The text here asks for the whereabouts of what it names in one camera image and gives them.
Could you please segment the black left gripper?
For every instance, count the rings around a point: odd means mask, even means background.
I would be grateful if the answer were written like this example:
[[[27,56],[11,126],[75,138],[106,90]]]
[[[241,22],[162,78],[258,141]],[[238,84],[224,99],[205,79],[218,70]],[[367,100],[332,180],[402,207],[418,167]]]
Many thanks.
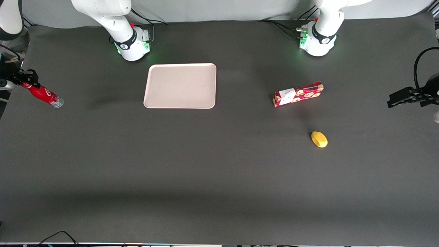
[[[388,108],[394,108],[397,105],[412,104],[420,101],[420,106],[439,105],[439,73],[432,75],[426,82],[425,86],[420,88],[419,96],[417,90],[411,86],[398,90],[390,94],[387,101]]]

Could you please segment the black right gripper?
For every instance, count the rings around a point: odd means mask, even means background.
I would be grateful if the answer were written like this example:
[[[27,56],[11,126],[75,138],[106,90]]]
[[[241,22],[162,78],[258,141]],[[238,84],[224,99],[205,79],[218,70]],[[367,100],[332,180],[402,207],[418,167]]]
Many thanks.
[[[22,86],[25,89],[35,87],[39,89],[41,84],[34,69],[23,70],[15,63],[0,63],[0,86]]]

